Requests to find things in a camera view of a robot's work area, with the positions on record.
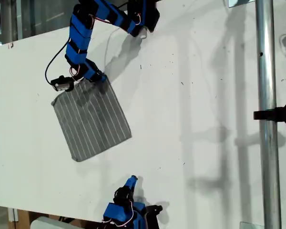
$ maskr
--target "white surface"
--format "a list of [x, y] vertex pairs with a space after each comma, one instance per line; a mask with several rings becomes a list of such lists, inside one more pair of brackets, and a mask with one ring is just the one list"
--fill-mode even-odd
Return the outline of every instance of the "white surface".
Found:
[[47, 217], [39, 217], [31, 223], [31, 229], [80, 229], [68, 223], [63, 223]]
[[[155, 32], [141, 43], [96, 23], [88, 58], [108, 74], [133, 137], [81, 163], [44, 80], [68, 29], [0, 47], [1, 206], [100, 221], [114, 191], [137, 175], [135, 195], [164, 206], [161, 228], [263, 225], [255, 4], [164, 0], [158, 9]], [[285, 0], [275, 1], [275, 31], [277, 104], [285, 105]], [[68, 68], [62, 53], [49, 78]], [[286, 229], [286, 125], [278, 129]]]

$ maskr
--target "electrical wire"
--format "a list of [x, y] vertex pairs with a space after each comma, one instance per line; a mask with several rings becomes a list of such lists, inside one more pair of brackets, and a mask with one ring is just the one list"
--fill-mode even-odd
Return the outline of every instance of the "electrical wire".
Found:
[[108, 220], [108, 221], [102, 221], [102, 223], [109, 223], [111, 221], [111, 219], [110, 220]]
[[58, 56], [58, 54], [61, 53], [61, 51], [67, 46], [69, 40], [70, 40], [70, 37], [68, 38], [67, 42], [63, 45], [63, 47], [58, 51], [58, 53], [56, 53], [56, 55], [53, 57], [53, 59], [49, 62], [48, 66], [46, 68], [46, 71], [44, 72], [44, 77], [46, 78], [46, 81], [48, 82], [49, 85], [51, 85], [51, 83], [49, 82], [48, 77], [47, 77], [48, 68], [51, 65], [51, 63], [55, 60], [55, 58]]
[[137, 15], [139, 16], [140, 21], [139, 21], [139, 23], [137, 23], [136, 25], [140, 25], [140, 23], [141, 23], [141, 14], [138, 13]]
[[106, 20], [103, 20], [103, 19], [100, 19], [100, 18], [95, 18], [95, 19], [98, 20], [98, 21], [107, 23], [107, 24], [112, 24], [110, 21], [106, 21]]
[[[133, 203], [130, 201], [130, 205], [131, 205], [131, 208], [132, 208], [132, 212], [133, 212]], [[123, 223], [122, 225], [116, 225], [115, 222], [113, 222], [118, 228], [120, 227], [124, 227], [125, 225], [127, 225], [131, 220], [133, 219], [133, 215], [132, 217], [126, 222], [126, 223]]]

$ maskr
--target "red wire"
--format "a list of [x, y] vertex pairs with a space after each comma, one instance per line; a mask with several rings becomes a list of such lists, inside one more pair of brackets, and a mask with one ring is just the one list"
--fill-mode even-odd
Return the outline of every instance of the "red wire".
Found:
[[107, 23], [107, 24], [111, 24], [111, 22], [110, 21], [106, 21], [106, 20], [103, 20], [103, 19], [100, 19], [100, 18], [95, 18], [96, 20], [99, 20], [99, 21], [101, 21], [101, 22], [105, 22], [105, 23]]

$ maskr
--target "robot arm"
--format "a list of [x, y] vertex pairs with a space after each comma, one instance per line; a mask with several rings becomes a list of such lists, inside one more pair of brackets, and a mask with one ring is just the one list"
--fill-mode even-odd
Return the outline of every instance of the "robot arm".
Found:
[[114, 203], [109, 203], [104, 212], [104, 227], [101, 228], [115, 225], [115, 228], [159, 229], [157, 215], [163, 208], [157, 205], [145, 206], [144, 203], [134, 201], [133, 192], [137, 180], [136, 176], [132, 176], [123, 187], [116, 190]]
[[106, 80], [107, 76], [94, 62], [86, 58], [95, 20], [108, 20], [112, 25], [122, 28], [135, 37], [143, 26], [153, 32], [159, 17], [155, 0], [130, 0], [128, 15], [106, 0], [80, 0], [80, 4], [75, 5], [73, 9], [65, 55], [71, 66], [71, 77], [60, 76], [50, 84], [56, 91], [71, 91], [74, 88], [74, 81], [82, 78], [91, 82]]

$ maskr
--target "white tabletop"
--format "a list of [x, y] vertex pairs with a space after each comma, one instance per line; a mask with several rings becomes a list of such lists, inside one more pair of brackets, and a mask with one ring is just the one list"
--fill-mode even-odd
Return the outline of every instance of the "white tabletop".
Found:
[[[163, 0], [153, 34], [96, 23], [88, 58], [105, 70], [133, 137], [74, 162], [44, 70], [68, 28], [0, 47], [0, 206], [100, 221], [131, 175], [135, 196], [162, 204], [161, 228], [263, 224], [255, 4]], [[286, 103], [286, 0], [275, 1], [277, 104]], [[61, 53], [50, 79], [69, 65]], [[286, 125], [279, 124], [283, 228]]]

